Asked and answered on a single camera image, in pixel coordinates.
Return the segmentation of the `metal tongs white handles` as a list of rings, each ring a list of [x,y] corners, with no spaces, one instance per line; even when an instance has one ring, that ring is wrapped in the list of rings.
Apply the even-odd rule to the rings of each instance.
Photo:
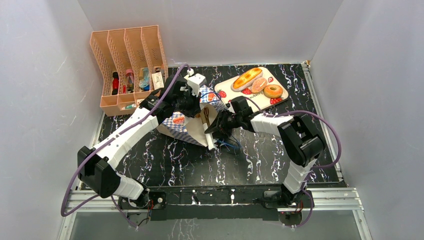
[[[200,112],[203,129],[206,131],[210,127],[210,106],[205,106]],[[210,151],[216,149],[214,139],[210,133],[204,133],[206,137],[207,147]]]

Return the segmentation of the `checkered brown paper bag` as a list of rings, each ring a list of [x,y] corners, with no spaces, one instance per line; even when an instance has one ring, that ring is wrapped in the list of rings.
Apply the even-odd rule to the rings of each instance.
[[[220,94],[213,91],[212,88],[203,85],[200,89],[200,108],[211,107],[209,114],[210,124],[215,120],[218,113],[227,110]],[[190,144],[208,148],[205,137],[205,130],[202,125],[200,113],[195,117],[184,116],[180,112],[175,112],[173,115],[165,119],[157,130],[164,135],[173,137]]]

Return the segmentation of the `long glazed fake bread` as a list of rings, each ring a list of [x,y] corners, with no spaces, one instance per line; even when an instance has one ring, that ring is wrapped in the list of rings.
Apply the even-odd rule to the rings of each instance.
[[[234,92],[241,92],[250,87],[253,82],[263,76],[263,70],[259,67],[252,68],[239,76],[231,85]]]

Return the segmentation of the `pink frosted fake donut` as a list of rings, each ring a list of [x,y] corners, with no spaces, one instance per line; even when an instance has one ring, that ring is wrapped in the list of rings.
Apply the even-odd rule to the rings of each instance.
[[[264,90],[264,89],[265,89],[265,87],[267,86],[267,84],[268,84],[268,81],[267,81],[267,79],[266,79],[266,78],[264,78],[264,77],[259,77],[259,78],[257,78],[257,79],[253,82],[253,84],[252,84],[252,86],[251,86],[251,92],[252,92],[253,94],[260,93],[262,90]]]

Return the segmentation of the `brown fake donut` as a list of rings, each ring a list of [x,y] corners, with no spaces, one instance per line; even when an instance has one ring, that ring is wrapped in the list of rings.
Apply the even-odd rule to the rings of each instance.
[[[270,99],[280,98],[283,92],[283,88],[277,84],[269,84],[263,89],[264,95]]]

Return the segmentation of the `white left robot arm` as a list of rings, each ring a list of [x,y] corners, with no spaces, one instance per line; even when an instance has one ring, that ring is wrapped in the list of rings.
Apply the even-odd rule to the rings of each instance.
[[[149,203],[148,187],[136,179],[116,172],[124,156],[146,134],[156,129],[174,112],[193,118],[201,111],[201,87],[205,76],[174,75],[165,86],[154,90],[136,108],[130,118],[109,137],[89,149],[78,152],[78,178],[99,197],[119,196],[127,198],[137,208]]]

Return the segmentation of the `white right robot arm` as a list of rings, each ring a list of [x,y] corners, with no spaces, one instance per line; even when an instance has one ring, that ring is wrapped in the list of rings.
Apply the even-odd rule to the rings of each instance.
[[[312,168],[327,147],[314,124],[306,115],[283,113],[271,115],[254,111],[245,97],[230,101],[231,110],[217,114],[204,131],[215,139],[227,138],[232,129],[242,128],[252,133],[267,133],[281,138],[289,157],[289,168],[280,190],[266,190],[254,200],[268,209],[295,207],[306,194],[307,179]]]

